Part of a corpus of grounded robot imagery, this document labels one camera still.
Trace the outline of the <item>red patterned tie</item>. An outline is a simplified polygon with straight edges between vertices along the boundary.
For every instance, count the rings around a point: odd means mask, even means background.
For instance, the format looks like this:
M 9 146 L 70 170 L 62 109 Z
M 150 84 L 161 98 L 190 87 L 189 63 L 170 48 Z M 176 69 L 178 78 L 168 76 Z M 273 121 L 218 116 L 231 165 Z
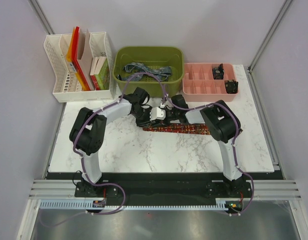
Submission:
M 195 123 L 188 125 L 172 123 L 169 126 L 143 127 L 142 129 L 147 132 L 211 135 L 209 128 L 202 123 Z

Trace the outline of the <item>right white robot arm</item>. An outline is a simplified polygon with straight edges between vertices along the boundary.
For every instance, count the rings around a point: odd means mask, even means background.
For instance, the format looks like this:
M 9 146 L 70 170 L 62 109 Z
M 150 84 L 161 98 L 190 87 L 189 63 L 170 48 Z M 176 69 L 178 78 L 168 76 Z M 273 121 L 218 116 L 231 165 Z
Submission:
M 175 118 L 184 120 L 187 124 L 205 124 L 217 141 L 223 163 L 223 175 L 229 181 L 223 184 L 223 191 L 229 197 L 236 196 L 241 191 L 241 185 L 237 181 L 242 177 L 243 170 L 240 169 L 236 154 L 236 139 L 242 132 L 238 117 L 223 101 L 219 100 L 206 105 L 189 108 L 184 98 L 180 96 L 180 103 L 173 103 L 167 98 L 172 106 L 163 101 L 161 106 L 165 107 L 165 119 Z

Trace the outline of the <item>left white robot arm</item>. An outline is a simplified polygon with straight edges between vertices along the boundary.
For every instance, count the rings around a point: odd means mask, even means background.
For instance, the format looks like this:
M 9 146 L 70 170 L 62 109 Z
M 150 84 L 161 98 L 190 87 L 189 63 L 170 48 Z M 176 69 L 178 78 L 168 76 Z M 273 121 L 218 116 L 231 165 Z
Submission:
M 150 108 L 143 106 L 150 95 L 137 87 L 131 94 L 123 94 L 112 103 L 93 111 L 87 107 L 79 110 L 69 139 L 73 151 L 81 156 L 83 179 L 88 181 L 86 191 L 93 197 L 103 192 L 103 184 L 98 181 L 102 172 L 99 165 L 98 151 L 104 142 L 106 126 L 124 116 L 133 115 L 136 119 L 149 119 Z

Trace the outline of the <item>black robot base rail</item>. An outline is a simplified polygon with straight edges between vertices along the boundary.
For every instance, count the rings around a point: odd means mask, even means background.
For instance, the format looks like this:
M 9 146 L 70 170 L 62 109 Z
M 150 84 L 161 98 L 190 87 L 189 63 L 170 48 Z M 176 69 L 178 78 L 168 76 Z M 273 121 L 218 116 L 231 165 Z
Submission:
M 104 197 L 109 205 L 213 205 L 217 198 L 252 196 L 249 178 L 229 181 L 221 173 L 104 173 L 96 185 L 81 179 L 75 196 Z

